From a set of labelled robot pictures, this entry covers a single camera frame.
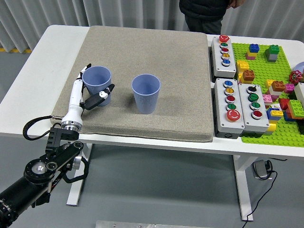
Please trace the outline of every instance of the black jacket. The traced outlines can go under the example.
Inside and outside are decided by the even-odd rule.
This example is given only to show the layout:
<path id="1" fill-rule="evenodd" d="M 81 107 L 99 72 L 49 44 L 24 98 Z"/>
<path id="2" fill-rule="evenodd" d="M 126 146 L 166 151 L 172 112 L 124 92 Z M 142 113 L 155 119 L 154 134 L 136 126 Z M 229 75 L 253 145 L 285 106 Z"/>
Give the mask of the black jacket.
<path id="1" fill-rule="evenodd" d="M 216 21 L 225 15 L 228 3 L 229 0 L 180 0 L 180 10 L 190 18 Z"/>

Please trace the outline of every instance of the white curtain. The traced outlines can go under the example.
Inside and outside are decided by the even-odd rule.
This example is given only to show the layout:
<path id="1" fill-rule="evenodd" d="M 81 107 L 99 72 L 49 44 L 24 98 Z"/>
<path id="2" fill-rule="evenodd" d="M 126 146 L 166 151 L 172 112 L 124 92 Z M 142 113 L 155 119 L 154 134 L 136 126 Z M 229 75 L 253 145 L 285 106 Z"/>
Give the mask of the white curtain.
<path id="1" fill-rule="evenodd" d="M 0 0 L 0 45 L 34 49 L 50 25 L 187 31 L 179 0 Z M 304 0 L 246 0 L 229 9 L 222 34 L 304 42 Z"/>

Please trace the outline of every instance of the black pants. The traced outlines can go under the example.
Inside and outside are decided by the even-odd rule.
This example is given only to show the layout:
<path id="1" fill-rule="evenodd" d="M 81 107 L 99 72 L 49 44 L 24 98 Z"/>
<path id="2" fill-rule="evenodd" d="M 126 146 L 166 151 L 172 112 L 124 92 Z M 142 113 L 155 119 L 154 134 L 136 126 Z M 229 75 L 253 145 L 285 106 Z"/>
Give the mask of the black pants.
<path id="1" fill-rule="evenodd" d="M 217 21 L 204 21 L 197 18 L 190 18 L 185 15 L 186 23 L 191 32 L 203 32 L 206 34 L 220 35 L 222 19 Z"/>

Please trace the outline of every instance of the black cable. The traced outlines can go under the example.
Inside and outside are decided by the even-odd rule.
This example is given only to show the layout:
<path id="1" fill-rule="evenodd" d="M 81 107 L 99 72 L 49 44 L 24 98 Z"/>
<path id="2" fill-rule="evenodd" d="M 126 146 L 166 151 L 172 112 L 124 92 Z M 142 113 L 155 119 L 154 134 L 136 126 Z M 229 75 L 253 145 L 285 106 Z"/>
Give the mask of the black cable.
<path id="1" fill-rule="evenodd" d="M 278 161 L 282 161 L 282 162 L 285 162 L 287 161 L 288 159 L 278 159 L 278 158 L 270 158 L 270 159 L 273 159 L 273 160 L 278 160 Z"/>
<path id="2" fill-rule="evenodd" d="M 271 173 L 275 172 L 275 174 L 276 174 L 276 175 L 275 175 L 275 178 L 274 178 L 274 180 L 272 181 L 270 188 L 269 188 L 269 189 L 262 195 L 262 197 L 258 200 L 258 202 L 257 202 L 257 204 L 256 204 L 256 207 L 253 209 L 253 211 L 252 211 L 250 214 L 247 215 L 247 221 L 245 222 L 245 224 L 243 225 L 242 228 L 244 228 L 245 225 L 249 222 L 249 221 L 248 221 L 248 216 L 249 216 L 249 215 L 252 215 L 253 212 L 256 211 L 259 202 L 260 202 L 260 201 L 262 200 L 262 198 L 263 198 L 263 197 L 272 189 L 273 184 L 274 184 L 274 182 L 275 182 L 275 180 L 276 180 L 276 178 L 277 178 L 277 172 L 276 172 L 276 171 L 270 171 L 270 172 L 271 172 Z"/>
<path id="3" fill-rule="evenodd" d="M 24 128 L 23 128 L 23 131 L 22 131 L 22 134 L 23 134 L 23 137 L 27 140 L 30 140 L 30 141 L 34 141 L 34 140 L 37 140 L 37 139 L 41 139 L 43 136 L 45 136 L 46 134 L 49 133 L 49 131 L 45 132 L 43 135 L 41 136 L 38 136 L 36 138 L 30 138 L 28 136 L 28 130 L 31 126 L 33 126 L 35 123 L 37 123 L 38 121 L 40 120 L 46 120 L 46 119 L 51 119 L 52 116 L 51 115 L 47 115 L 47 116 L 43 116 L 43 117 L 38 117 L 36 119 L 33 119 L 29 122 L 27 122 L 25 125 L 24 125 Z"/>

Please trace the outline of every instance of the black power cord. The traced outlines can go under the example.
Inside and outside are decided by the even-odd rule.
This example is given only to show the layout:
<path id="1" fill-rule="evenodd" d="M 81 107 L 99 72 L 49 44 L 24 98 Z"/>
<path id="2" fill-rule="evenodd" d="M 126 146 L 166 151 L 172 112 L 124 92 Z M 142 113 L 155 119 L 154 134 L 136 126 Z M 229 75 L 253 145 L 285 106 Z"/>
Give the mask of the black power cord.
<path id="1" fill-rule="evenodd" d="M 34 140 L 37 140 L 37 139 L 41 139 L 43 136 L 47 135 L 47 134 L 49 133 L 49 130 L 48 130 L 47 132 L 43 133 L 41 136 L 38 136 L 38 137 L 36 137 L 36 138 L 30 138 L 30 137 L 28 136 L 28 130 L 29 130 L 29 128 L 30 128 L 31 126 L 33 126 L 33 125 L 34 125 L 35 123 L 37 123 L 38 121 L 46 120 L 46 119 L 51 119 L 51 118 L 56 119 L 56 120 L 59 120 L 59 119 L 60 119 L 60 117 L 57 117 L 57 116 L 47 115 L 47 116 L 38 117 L 38 118 L 35 118 L 35 119 L 31 120 L 31 121 L 28 121 L 28 122 L 25 124 L 25 126 L 23 127 L 23 131 L 22 131 L 23 137 L 24 137 L 25 139 L 27 139 L 27 140 L 34 141 Z M 55 124 L 53 125 L 53 127 L 55 127 L 56 125 L 61 126 L 60 123 L 55 123 Z"/>
<path id="2" fill-rule="evenodd" d="M 246 220 L 246 222 L 245 222 L 245 224 L 243 225 L 242 228 L 244 228 L 244 227 L 246 226 L 246 224 L 249 222 L 249 221 L 248 221 L 248 217 L 249 217 L 250 215 L 252 215 L 252 214 L 256 211 L 259 202 L 260 202 L 260 201 L 262 200 L 262 198 L 263 198 L 263 197 L 272 189 L 272 187 L 273 187 L 273 185 L 274 185 L 274 182 L 275 182 L 275 180 L 276 180 L 276 178 L 277 178 L 277 172 L 273 170 L 273 166 L 272 166 L 272 163 L 271 163 L 270 160 L 267 160 L 267 165 L 266 165 L 266 169 L 267 169 L 267 174 L 268 174 L 268 175 L 267 175 L 266 177 L 264 177 L 264 178 L 259 177 L 259 175 L 257 174 L 257 171 L 255 170 L 255 168 L 253 168 L 253 171 L 256 173 L 257 177 L 258 177 L 259 179 L 263 180 L 263 181 L 264 181 L 264 180 L 268 180 L 269 177 L 270 177 L 270 175 L 271 175 L 272 173 L 275 173 L 275 174 L 276 174 L 276 175 L 275 175 L 275 178 L 274 178 L 274 180 L 272 181 L 270 188 L 269 188 L 269 189 L 262 195 L 262 197 L 257 201 L 256 207 L 253 209 L 253 211 L 252 211 L 250 214 L 247 215 L 247 220 Z"/>

